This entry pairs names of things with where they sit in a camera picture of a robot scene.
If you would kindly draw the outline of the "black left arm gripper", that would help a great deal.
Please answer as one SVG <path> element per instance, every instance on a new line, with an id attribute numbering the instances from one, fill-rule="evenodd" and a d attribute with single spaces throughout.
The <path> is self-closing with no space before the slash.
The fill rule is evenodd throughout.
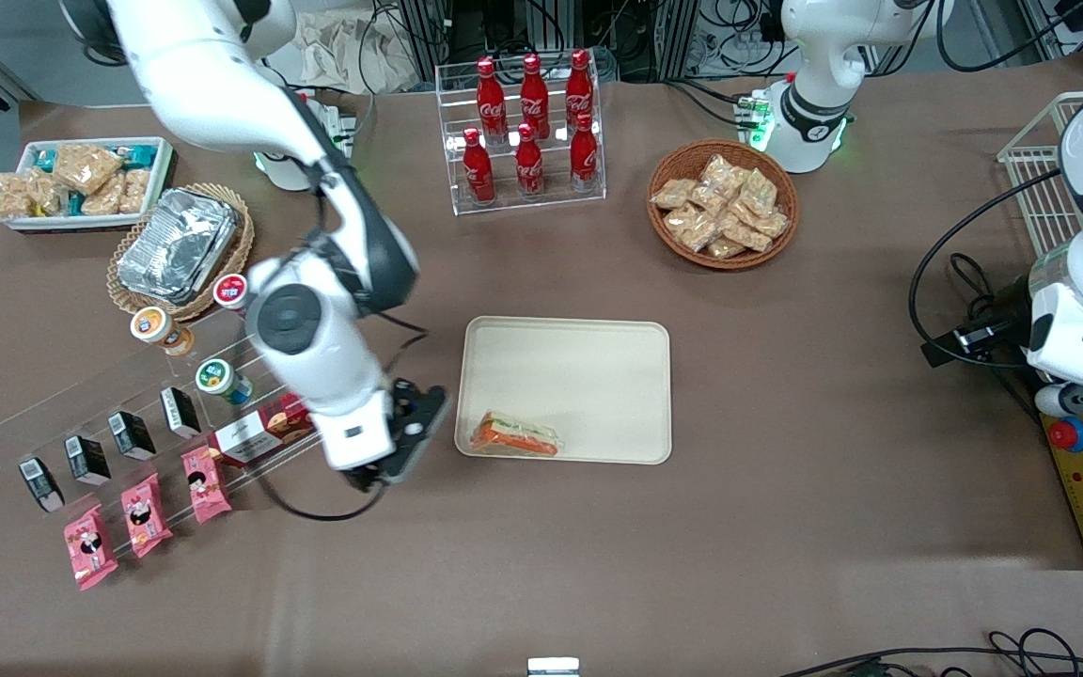
<path id="1" fill-rule="evenodd" d="M 977 295 L 967 305 L 966 320 L 953 335 L 921 343 L 921 355 L 930 368 L 953 363 L 958 356 L 981 363 L 1027 364 L 1030 327 L 1028 283 L 1014 281 L 997 291 Z"/>

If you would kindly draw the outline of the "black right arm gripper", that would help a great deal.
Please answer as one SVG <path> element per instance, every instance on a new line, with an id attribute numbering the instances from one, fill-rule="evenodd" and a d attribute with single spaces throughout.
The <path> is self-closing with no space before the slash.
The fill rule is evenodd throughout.
<path id="1" fill-rule="evenodd" d="M 344 468 L 350 487 L 369 492 L 377 483 L 390 487 L 407 480 L 449 407 L 445 388 L 422 390 L 410 381 L 391 382 L 361 412 L 358 427 L 345 432 L 348 450 L 358 453 L 356 463 Z"/>

